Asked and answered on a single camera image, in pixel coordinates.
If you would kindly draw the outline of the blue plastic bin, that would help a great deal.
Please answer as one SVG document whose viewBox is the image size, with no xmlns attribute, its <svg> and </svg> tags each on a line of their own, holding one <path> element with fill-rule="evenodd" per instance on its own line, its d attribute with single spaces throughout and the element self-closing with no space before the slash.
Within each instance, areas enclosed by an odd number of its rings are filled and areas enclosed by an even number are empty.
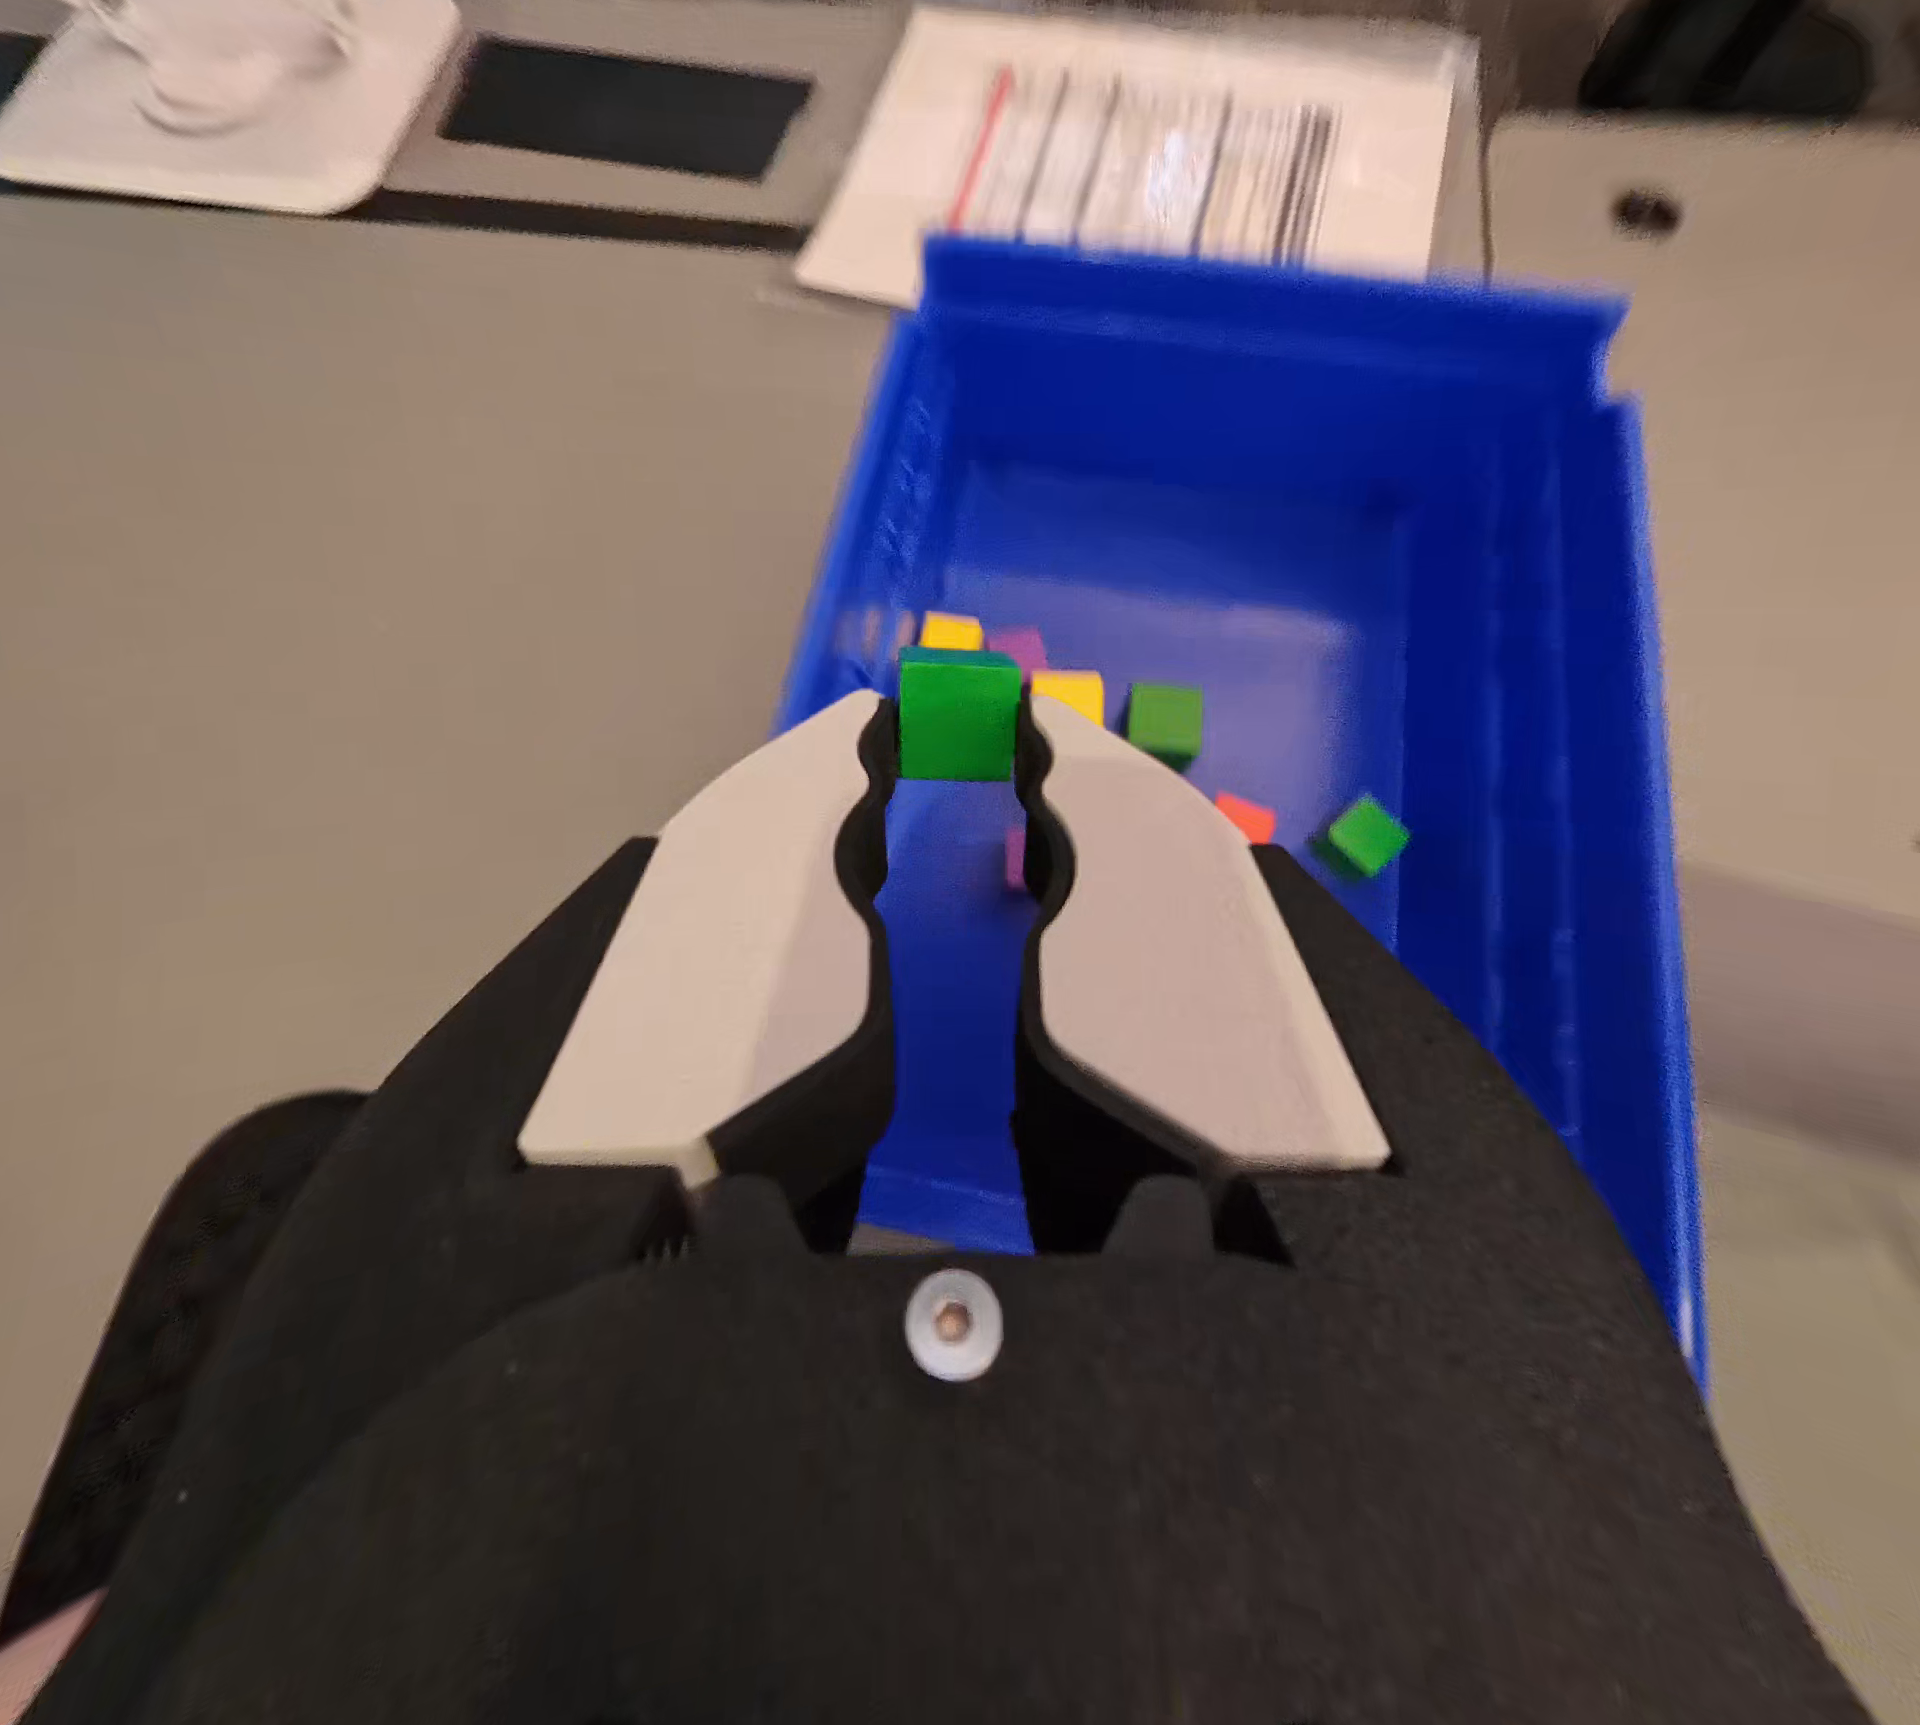
<svg viewBox="0 0 1920 1725">
<path fill-rule="evenodd" d="M 774 731 L 928 609 L 1193 687 L 1192 781 L 1530 1092 L 1709 1379 L 1689 963 L 1620 294 L 940 240 Z"/>
</svg>

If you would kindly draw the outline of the laminated paper sheet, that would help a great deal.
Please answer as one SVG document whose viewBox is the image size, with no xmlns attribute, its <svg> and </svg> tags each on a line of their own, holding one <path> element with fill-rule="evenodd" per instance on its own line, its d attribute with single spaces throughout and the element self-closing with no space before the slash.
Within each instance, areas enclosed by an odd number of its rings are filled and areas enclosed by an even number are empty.
<svg viewBox="0 0 1920 1725">
<path fill-rule="evenodd" d="M 924 249 L 1476 268 L 1480 47 L 1359 18 L 1117 18 L 921 5 L 796 284 L 912 310 Z"/>
</svg>

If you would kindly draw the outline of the black desk flap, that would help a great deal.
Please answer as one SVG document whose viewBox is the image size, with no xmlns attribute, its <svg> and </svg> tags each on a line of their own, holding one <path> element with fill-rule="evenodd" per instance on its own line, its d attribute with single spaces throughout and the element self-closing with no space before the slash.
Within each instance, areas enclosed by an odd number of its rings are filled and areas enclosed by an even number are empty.
<svg viewBox="0 0 1920 1725">
<path fill-rule="evenodd" d="M 813 94 L 792 75 L 483 34 L 439 135 L 457 148 L 760 182 Z"/>
</svg>

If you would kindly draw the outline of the green wooden cube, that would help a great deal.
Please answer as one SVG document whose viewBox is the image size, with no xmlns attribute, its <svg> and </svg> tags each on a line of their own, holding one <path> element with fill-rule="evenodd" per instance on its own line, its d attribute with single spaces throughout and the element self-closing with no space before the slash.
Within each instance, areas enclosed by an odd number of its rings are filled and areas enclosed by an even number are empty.
<svg viewBox="0 0 1920 1725">
<path fill-rule="evenodd" d="M 898 654 L 898 775 L 1008 784 L 1018 742 L 1021 668 L 992 650 Z"/>
</svg>

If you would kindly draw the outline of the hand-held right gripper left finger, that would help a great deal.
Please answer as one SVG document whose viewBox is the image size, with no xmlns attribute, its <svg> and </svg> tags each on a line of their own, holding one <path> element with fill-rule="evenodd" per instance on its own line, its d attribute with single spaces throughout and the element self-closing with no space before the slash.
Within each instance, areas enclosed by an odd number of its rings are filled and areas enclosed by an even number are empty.
<svg viewBox="0 0 1920 1725">
<path fill-rule="evenodd" d="M 844 1255 L 898 1108 L 889 880 L 898 708 L 857 687 L 659 830 L 527 1114 L 527 1166 L 766 1177 Z"/>
</svg>

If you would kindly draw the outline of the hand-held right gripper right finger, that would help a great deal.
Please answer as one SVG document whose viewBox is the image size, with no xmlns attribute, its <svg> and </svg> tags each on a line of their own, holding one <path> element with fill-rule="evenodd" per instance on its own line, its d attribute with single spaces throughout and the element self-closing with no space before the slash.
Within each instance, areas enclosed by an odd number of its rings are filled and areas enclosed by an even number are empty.
<svg viewBox="0 0 1920 1725">
<path fill-rule="evenodd" d="M 1038 1255 L 1095 1255 L 1145 1182 L 1218 1230 L 1267 1176 L 1354 1177 L 1392 1140 L 1256 844 L 1184 776 L 1031 691 L 1012 1147 Z"/>
</svg>

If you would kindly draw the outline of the pile of coloured cubes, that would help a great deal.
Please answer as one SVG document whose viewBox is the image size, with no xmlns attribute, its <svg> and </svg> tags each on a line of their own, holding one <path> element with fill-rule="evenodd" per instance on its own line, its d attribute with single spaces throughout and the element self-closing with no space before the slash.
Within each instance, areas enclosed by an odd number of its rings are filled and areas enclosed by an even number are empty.
<svg viewBox="0 0 1920 1725">
<path fill-rule="evenodd" d="M 1106 676 L 1051 664 L 1038 627 L 986 629 L 970 616 L 928 609 L 898 654 L 903 671 L 918 663 L 959 663 L 968 668 L 1008 663 L 1034 697 L 1066 704 L 1090 724 L 1108 727 Z M 1117 731 L 1128 745 L 1184 776 L 1204 755 L 1204 687 L 1137 680 L 1125 697 Z M 1405 857 L 1410 838 L 1410 829 L 1390 807 L 1362 793 L 1320 833 L 1320 850 L 1341 874 L 1379 880 Z"/>
</svg>

